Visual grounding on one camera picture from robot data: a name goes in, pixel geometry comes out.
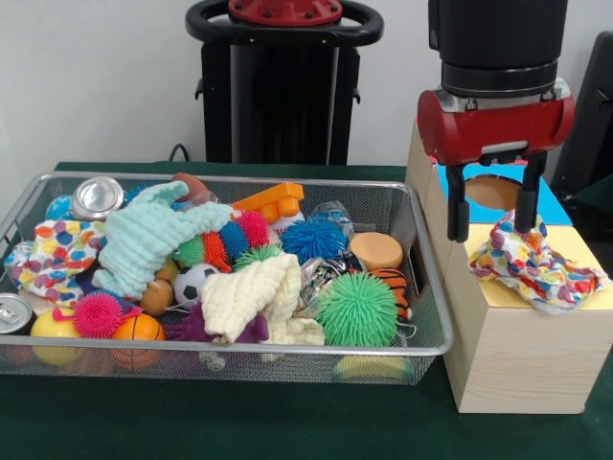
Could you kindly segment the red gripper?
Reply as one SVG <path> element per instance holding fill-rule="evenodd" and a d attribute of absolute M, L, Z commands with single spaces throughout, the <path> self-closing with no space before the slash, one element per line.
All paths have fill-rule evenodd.
<path fill-rule="evenodd" d="M 546 151 L 562 144 L 574 116 L 575 98 L 564 80 L 543 93 L 509 99 L 463 98 L 442 88 L 423 92 L 417 116 L 423 148 L 448 166 L 448 238 L 465 242 L 468 236 L 464 164 L 511 151 L 529 155 L 517 193 L 514 229 L 527 233 L 534 228 Z"/>

